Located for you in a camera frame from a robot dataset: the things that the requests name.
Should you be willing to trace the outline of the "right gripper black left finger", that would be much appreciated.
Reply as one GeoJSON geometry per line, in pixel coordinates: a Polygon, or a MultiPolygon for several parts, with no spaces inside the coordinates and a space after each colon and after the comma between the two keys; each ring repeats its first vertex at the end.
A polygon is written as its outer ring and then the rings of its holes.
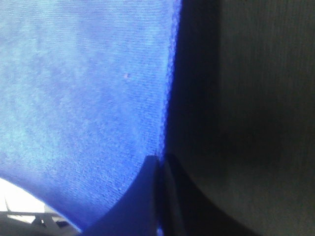
{"type": "Polygon", "coordinates": [[[155,236],[156,185],[159,161],[149,155],[132,185],[121,199],[96,223],[84,230],[83,236],[155,236]]]}

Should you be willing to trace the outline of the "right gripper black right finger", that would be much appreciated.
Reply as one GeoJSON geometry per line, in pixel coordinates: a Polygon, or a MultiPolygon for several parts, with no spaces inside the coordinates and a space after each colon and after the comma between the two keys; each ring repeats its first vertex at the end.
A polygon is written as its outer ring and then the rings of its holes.
{"type": "Polygon", "coordinates": [[[161,227],[165,236],[253,235],[208,200],[172,154],[161,165],[161,227]]]}

